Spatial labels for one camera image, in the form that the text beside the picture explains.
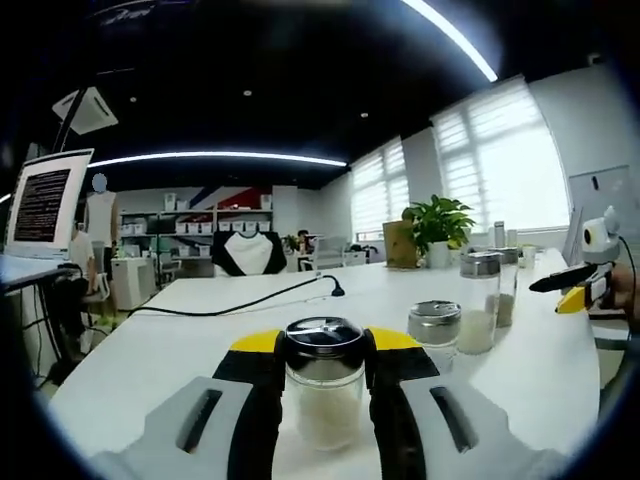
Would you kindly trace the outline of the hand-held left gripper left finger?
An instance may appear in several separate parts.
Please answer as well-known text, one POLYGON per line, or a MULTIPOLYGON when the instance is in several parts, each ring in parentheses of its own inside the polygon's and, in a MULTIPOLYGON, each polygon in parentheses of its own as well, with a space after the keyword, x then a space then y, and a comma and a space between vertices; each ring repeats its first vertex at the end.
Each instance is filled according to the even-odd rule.
POLYGON ((284 333, 231 345, 210 377, 197 377, 146 415, 142 435, 92 465, 103 479, 269 479, 283 417, 284 333))

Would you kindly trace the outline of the person's right hand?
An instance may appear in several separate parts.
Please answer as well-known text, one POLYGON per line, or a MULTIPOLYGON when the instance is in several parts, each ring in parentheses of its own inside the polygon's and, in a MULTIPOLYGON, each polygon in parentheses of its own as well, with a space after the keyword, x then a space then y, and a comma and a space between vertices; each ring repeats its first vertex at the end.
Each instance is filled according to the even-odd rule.
POLYGON ((639 277, 636 270, 617 264, 612 273, 614 306, 625 311, 628 321, 639 323, 639 277))

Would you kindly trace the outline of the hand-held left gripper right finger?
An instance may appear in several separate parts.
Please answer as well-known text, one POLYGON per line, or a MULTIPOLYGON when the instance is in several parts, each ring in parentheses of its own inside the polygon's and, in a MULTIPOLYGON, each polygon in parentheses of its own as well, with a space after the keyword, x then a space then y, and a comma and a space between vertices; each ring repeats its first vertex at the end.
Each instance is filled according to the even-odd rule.
POLYGON ((468 382, 442 374, 401 332, 363 333, 369 414, 385 479, 555 479, 565 458, 536 450, 507 413, 468 382))

